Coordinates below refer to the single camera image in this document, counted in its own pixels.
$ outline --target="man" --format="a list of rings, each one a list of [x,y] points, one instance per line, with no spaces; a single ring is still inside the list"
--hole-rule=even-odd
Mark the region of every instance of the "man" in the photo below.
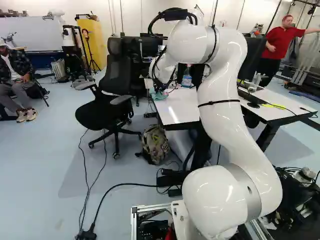
[[[266,35],[266,48],[256,70],[258,73],[268,76],[260,82],[259,85],[262,87],[266,87],[277,73],[280,61],[286,56],[289,44],[295,37],[301,38],[305,34],[320,32],[320,29],[315,28],[298,29],[293,27],[293,20],[291,15],[285,15],[282,19],[282,26],[273,28]]]
[[[38,112],[32,108],[26,90],[33,86],[32,75],[35,70],[21,51],[9,49],[3,39],[0,39],[0,104],[13,113],[17,113],[16,121],[34,120]],[[14,93],[22,106],[10,98]]]

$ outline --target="red shirt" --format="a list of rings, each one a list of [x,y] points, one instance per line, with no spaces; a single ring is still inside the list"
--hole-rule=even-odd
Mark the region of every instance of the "red shirt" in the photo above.
[[[305,29],[298,29],[296,27],[290,27],[286,30],[278,26],[269,31],[266,35],[268,42],[275,46],[275,52],[271,52],[268,48],[265,48],[262,53],[264,59],[283,59],[286,56],[288,47],[294,37],[301,38],[305,34]]]

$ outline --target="whiteboard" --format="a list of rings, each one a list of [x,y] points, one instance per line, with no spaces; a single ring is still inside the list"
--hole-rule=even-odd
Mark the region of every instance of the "whiteboard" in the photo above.
[[[13,41],[26,51],[62,51],[62,26],[58,19],[42,19],[42,16],[20,16],[0,18],[0,37],[16,34]]]

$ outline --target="black strap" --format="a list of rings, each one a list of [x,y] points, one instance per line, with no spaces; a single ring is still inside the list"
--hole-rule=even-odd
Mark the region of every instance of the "black strap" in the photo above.
[[[203,62],[203,64],[205,64],[206,62],[208,62],[210,60],[210,58],[212,57],[212,55],[214,54],[215,50],[216,50],[216,46],[217,46],[217,32],[216,32],[216,26],[212,25],[211,28],[213,29],[214,32],[214,47],[212,49],[212,52],[209,54],[207,60],[205,60]]]
[[[229,103],[229,102],[240,102],[239,99],[229,99],[229,100],[220,100],[220,101],[208,101],[206,103],[198,105],[198,108],[206,105],[213,105],[213,104],[221,104],[221,103]]]

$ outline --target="plaid jacket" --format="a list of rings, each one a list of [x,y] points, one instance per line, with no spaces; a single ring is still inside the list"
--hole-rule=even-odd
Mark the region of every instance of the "plaid jacket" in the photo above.
[[[32,75],[35,73],[30,60],[26,57],[25,53],[22,51],[8,49],[10,64],[19,75],[23,76],[25,74]],[[5,60],[0,57],[0,83],[5,83],[11,79],[11,72],[7,66]]]

